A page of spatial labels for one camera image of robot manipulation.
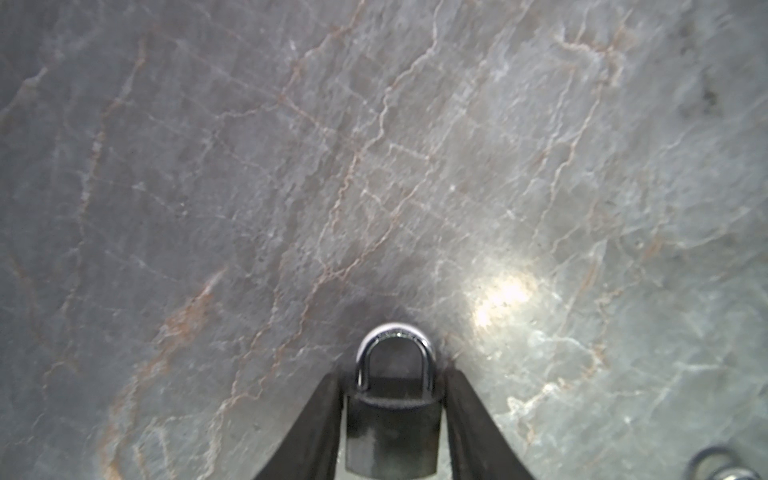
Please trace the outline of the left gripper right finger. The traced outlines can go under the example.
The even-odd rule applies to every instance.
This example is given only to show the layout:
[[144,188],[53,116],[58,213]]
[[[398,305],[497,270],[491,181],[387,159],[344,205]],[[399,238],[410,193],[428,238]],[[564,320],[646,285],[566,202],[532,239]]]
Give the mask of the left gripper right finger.
[[466,375],[449,367],[443,378],[452,478],[534,480]]

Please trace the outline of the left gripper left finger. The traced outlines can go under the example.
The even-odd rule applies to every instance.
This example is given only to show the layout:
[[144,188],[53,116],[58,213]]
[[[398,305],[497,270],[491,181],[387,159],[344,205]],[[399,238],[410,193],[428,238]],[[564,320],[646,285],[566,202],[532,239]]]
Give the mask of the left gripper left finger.
[[328,373],[255,479],[334,479],[342,411],[340,375]]

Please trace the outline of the dark grey padlock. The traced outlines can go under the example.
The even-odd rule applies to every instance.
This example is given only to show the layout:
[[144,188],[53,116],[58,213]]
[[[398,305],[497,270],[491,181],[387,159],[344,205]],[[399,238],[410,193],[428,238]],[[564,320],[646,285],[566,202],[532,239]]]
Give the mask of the dark grey padlock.
[[[417,378],[374,377],[372,355],[393,339],[418,349]],[[432,342],[417,327],[391,322],[361,341],[346,389],[345,469],[369,479],[421,479],[437,471],[444,387]]]

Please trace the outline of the blue padlock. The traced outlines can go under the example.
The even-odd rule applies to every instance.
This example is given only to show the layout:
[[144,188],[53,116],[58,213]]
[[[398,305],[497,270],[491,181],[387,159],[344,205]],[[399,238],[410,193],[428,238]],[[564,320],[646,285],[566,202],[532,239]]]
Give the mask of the blue padlock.
[[732,449],[711,446],[700,450],[686,466],[685,480],[761,480],[760,474],[748,466]]

